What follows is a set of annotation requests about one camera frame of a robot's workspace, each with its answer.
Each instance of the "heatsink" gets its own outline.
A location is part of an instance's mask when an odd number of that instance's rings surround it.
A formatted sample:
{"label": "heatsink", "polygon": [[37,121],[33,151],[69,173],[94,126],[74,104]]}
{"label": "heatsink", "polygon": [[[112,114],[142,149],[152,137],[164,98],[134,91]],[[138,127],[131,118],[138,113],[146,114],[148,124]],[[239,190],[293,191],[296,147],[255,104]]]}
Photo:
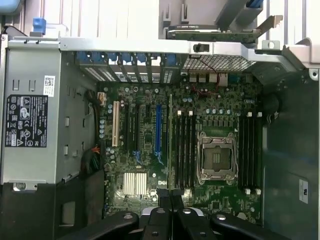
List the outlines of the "heatsink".
{"label": "heatsink", "polygon": [[126,172],[123,174],[123,193],[128,196],[147,194],[147,173]]}

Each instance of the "mesh grille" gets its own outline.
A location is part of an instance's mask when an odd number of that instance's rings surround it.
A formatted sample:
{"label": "mesh grille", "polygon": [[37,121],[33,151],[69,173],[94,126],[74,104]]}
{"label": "mesh grille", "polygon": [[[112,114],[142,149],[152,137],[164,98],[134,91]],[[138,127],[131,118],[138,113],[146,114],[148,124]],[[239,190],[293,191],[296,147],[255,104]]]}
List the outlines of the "mesh grille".
{"label": "mesh grille", "polygon": [[218,72],[242,72],[255,64],[255,61],[248,61],[242,56],[231,55],[203,55],[200,58],[187,58],[183,69],[194,71]]}

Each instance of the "pcie slot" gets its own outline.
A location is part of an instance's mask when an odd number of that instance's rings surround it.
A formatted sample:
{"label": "pcie slot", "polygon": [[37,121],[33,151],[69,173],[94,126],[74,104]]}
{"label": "pcie slot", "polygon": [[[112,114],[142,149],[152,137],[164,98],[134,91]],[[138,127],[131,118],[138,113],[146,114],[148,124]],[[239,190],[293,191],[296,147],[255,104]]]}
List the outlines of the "pcie slot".
{"label": "pcie slot", "polygon": [[178,115],[175,127],[175,187],[180,187],[180,126],[181,116]]}
{"label": "pcie slot", "polygon": [[184,155],[184,185],[190,188],[190,139],[191,139],[191,118],[192,116],[186,117],[186,128],[185,128],[185,155]]}
{"label": "pcie slot", "polygon": [[191,118],[191,144],[190,144],[190,172],[189,172],[189,186],[190,188],[194,187],[195,182],[195,157],[196,157],[196,115],[193,115]]}
{"label": "pcie slot", "polygon": [[162,106],[155,107],[155,148],[154,155],[157,156],[158,162],[163,165],[161,160],[161,131],[162,131]]}
{"label": "pcie slot", "polygon": [[129,105],[124,106],[124,150],[129,149],[129,141],[130,141],[130,113],[129,113]]}
{"label": "pcie slot", "polygon": [[119,124],[120,124],[120,102],[113,102],[113,122],[112,122],[112,147],[119,144]]}
{"label": "pcie slot", "polygon": [[181,117],[181,138],[180,138],[180,166],[181,174],[180,174],[180,188],[185,188],[185,137],[186,137],[186,116],[182,115]]}
{"label": "pcie slot", "polygon": [[139,149],[139,143],[140,143],[140,105],[135,105],[135,112],[134,112],[134,154],[136,157],[136,162],[138,164],[142,164],[141,158],[140,158],[140,149]]}

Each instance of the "blue pcie slot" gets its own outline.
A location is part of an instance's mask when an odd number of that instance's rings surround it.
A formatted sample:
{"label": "blue pcie slot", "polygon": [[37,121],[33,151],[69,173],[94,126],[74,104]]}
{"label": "blue pcie slot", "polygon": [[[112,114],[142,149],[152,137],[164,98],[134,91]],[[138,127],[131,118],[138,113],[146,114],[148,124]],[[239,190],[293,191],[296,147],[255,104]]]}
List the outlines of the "blue pcie slot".
{"label": "blue pcie slot", "polygon": [[158,162],[162,165],[161,161],[161,126],[162,126],[162,106],[155,107],[155,149],[154,155],[157,156]]}

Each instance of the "screw hole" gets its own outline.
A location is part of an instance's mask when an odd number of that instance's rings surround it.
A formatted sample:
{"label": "screw hole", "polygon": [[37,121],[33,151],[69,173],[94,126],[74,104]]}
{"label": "screw hole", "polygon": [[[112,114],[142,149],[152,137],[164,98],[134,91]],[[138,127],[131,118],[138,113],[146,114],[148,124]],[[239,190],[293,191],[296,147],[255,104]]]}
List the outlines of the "screw hole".
{"label": "screw hole", "polygon": [[275,48],[275,44],[271,41],[268,43],[268,48],[269,49],[274,49]]}

